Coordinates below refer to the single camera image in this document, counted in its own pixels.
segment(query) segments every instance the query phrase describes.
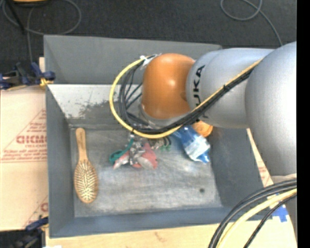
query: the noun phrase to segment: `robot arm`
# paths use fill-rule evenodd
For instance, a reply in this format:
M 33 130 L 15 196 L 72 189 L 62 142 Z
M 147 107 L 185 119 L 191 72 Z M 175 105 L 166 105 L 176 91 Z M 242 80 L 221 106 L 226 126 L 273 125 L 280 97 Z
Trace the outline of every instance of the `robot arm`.
M 276 50 L 219 50 L 197 61 L 178 54 L 155 57 L 144 73 L 140 105 L 143 120 L 159 129 L 171 126 L 169 131 L 157 132 L 169 135 L 180 127 L 181 123 L 176 124 L 181 122 L 179 119 L 251 67 L 249 77 L 225 89 L 226 94 L 199 119 L 220 128 L 250 128 L 270 175 L 296 174 L 296 51 L 294 42 Z M 145 134 L 129 127 L 136 134 Z M 146 131 L 155 137 L 152 133 L 156 130 Z M 287 208 L 297 236 L 296 203 L 291 202 Z

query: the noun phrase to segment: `wooden hairbrush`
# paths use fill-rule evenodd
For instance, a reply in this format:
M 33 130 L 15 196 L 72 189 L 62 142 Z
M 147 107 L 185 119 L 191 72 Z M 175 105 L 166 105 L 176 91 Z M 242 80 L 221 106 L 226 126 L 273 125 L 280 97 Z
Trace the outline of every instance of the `wooden hairbrush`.
M 84 203 L 93 202 L 98 195 L 98 175 L 86 153 L 86 135 L 83 128 L 76 129 L 79 160 L 74 171 L 74 188 Z

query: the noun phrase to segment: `black floor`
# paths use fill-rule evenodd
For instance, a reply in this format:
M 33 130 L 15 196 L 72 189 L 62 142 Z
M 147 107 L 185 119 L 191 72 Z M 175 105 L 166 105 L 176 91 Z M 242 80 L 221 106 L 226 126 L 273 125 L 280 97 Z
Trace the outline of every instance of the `black floor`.
M 266 19 L 258 14 L 249 21 L 226 16 L 221 0 L 72 0 L 81 12 L 80 25 L 71 33 L 77 36 L 136 38 L 220 44 L 224 48 L 277 48 L 280 43 Z M 259 0 L 249 0 L 258 5 Z M 255 12 L 240 1 L 226 1 L 229 12 L 248 17 Z M 30 9 L 16 7 L 24 25 Z M 261 12 L 273 23 L 282 43 L 297 39 L 297 0 L 262 0 Z M 35 8 L 30 28 L 43 33 L 61 33 L 78 20 L 73 6 L 54 0 Z M 42 37 L 30 35 L 32 59 L 43 54 Z M 11 24 L 0 9 L 0 73 L 16 62 L 29 65 L 26 35 Z M 7 247 L 21 232 L 0 233 L 0 247 Z

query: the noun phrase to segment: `blue plastic bottle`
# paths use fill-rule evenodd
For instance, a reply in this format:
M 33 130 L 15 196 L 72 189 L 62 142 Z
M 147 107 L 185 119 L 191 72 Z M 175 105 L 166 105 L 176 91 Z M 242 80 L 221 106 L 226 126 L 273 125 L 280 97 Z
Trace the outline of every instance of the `blue plastic bottle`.
M 206 138 L 198 134 L 191 125 L 181 127 L 172 135 L 180 139 L 186 154 L 193 161 L 209 163 L 210 144 Z

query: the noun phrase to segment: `gray bin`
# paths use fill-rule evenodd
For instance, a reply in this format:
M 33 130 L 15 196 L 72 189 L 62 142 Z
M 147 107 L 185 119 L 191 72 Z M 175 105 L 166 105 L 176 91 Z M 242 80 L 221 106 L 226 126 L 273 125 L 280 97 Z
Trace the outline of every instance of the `gray bin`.
M 262 187 L 244 129 L 214 128 L 210 164 L 189 160 L 174 138 L 170 151 L 156 151 L 156 170 L 113 170 L 109 163 L 109 154 L 128 142 L 128 131 L 114 119 L 108 104 L 110 83 L 118 72 L 140 55 L 177 52 L 197 59 L 219 46 L 44 39 L 46 69 L 58 75 L 46 91 L 50 237 L 219 223 L 242 198 Z M 73 188 L 77 127 L 86 130 L 88 157 L 99 176 L 99 194 L 91 204 L 82 203 Z

